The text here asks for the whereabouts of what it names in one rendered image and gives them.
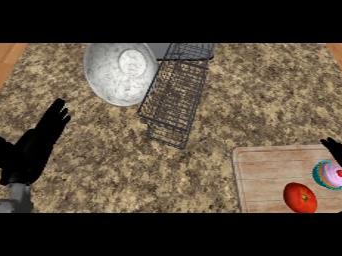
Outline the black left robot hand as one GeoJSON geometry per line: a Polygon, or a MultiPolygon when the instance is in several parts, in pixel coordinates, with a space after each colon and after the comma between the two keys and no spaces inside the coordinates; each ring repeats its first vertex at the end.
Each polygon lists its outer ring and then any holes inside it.
{"type": "Polygon", "coordinates": [[[64,100],[57,98],[36,126],[23,133],[14,144],[0,136],[1,185],[30,185],[38,180],[69,121],[64,100]]]}

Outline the pink cupcake with cherry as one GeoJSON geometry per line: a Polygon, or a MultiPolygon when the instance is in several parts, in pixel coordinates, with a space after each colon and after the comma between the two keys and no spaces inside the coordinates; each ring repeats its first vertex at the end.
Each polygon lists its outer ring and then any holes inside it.
{"type": "Polygon", "coordinates": [[[342,167],[328,160],[321,160],[311,171],[315,183],[328,190],[342,190],[342,167]]]}

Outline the pale wooden cutting board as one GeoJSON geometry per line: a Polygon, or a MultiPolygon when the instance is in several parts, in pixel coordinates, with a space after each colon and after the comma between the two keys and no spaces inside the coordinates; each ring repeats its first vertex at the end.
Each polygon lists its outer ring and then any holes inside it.
{"type": "Polygon", "coordinates": [[[240,212],[291,213],[283,201],[283,188],[290,182],[312,190],[317,213],[342,211],[342,190],[328,190],[312,179],[311,171],[321,160],[333,161],[321,145],[235,148],[231,162],[240,212]]]}

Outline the red tomato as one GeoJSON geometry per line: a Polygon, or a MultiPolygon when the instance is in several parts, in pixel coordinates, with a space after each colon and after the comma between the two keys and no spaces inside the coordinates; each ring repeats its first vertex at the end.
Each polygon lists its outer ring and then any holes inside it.
{"type": "Polygon", "coordinates": [[[300,183],[290,182],[283,189],[283,200],[294,213],[314,213],[317,199],[311,189],[300,183]]]}

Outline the white marbled bowl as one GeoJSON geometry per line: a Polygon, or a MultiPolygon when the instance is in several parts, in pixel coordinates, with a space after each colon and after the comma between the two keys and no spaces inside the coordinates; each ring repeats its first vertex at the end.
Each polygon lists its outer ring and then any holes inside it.
{"type": "Polygon", "coordinates": [[[153,82],[157,62],[145,43],[89,43],[83,74],[95,95],[111,105],[136,105],[153,82]]]}

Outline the grey flat panel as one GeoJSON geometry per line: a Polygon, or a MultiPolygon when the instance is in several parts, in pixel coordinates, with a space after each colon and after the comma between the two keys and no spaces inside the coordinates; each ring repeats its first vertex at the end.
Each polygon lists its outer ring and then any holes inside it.
{"type": "Polygon", "coordinates": [[[151,50],[154,59],[157,61],[169,60],[170,59],[169,53],[167,53],[169,46],[170,46],[169,43],[148,43],[147,46],[148,46],[148,48],[151,50]]]}

